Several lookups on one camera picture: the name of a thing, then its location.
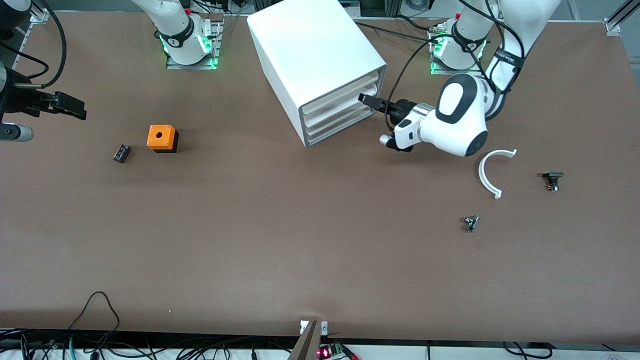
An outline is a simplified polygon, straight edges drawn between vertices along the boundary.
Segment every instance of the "white box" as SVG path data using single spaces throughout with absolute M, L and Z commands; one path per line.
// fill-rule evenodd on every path
M 387 63 L 337 0 L 285 0 L 248 17 L 264 75 L 305 147 L 371 116 Z

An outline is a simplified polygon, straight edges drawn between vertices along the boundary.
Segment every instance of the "white curved handle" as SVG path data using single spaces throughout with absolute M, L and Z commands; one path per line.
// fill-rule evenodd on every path
M 486 174 L 484 173 L 484 163 L 486 163 L 486 160 L 488 158 L 490 158 L 493 155 L 502 155 L 502 156 L 506 156 L 507 158 L 512 158 L 515 154 L 516 151 L 518 151 L 517 149 L 513 149 L 513 151 L 509 151 L 509 150 L 494 150 L 490 153 L 488 153 L 483 159 L 482 161 L 480 161 L 480 166 L 478 167 L 478 172 L 480 173 L 480 181 L 482 181 L 482 184 L 484 185 L 485 188 L 489 189 L 490 192 L 495 194 L 495 199 L 499 199 L 502 196 L 502 190 L 496 188 L 493 184 L 491 184 L 491 182 L 489 182 L 489 179 L 486 178 Z

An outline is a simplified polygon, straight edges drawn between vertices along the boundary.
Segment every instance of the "orange cube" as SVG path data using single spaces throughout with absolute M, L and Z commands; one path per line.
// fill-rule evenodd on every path
M 147 146 L 155 152 L 178 152 L 180 134 L 171 125 L 151 125 Z

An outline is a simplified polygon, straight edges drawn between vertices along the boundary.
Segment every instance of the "gray floor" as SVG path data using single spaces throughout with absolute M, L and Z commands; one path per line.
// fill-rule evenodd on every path
M 625 0 L 563 0 L 554 20 L 602 20 L 615 11 Z M 49 0 L 55 10 L 111 10 L 140 11 L 130 0 Z M 437 0 L 428 12 L 412 10 L 403 2 L 401 12 L 407 16 L 451 17 L 462 9 L 458 0 Z M 640 12 L 633 14 L 621 27 L 622 39 L 630 57 L 640 56 Z M 640 65 L 631 65 L 640 86 Z

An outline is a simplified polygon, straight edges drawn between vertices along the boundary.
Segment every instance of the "table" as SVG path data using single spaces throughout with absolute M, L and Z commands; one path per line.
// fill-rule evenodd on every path
M 292 336 L 318 318 L 345 338 L 640 344 L 640 94 L 601 24 L 550 23 L 483 150 L 458 158 L 384 148 L 380 115 L 304 149 L 244 17 L 209 72 L 165 70 L 145 14 L 60 18 L 51 90 L 88 119 L 7 115 L 36 136 L 0 147 L 3 327 L 66 328 L 103 290 L 130 331 Z M 419 43 L 364 32 L 386 95 Z M 59 51 L 52 22 L 25 49 L 53 68 Z M 435 103 L 428 68 L 425 52 L 396 99 Z M 150 124 L 179 130 L 177 154 L 145 147 Z M 518 149 L 487 164 L 500 200 L 477 176 L 494 149 Z M 96 300 L 78 327 L 113 323 Z

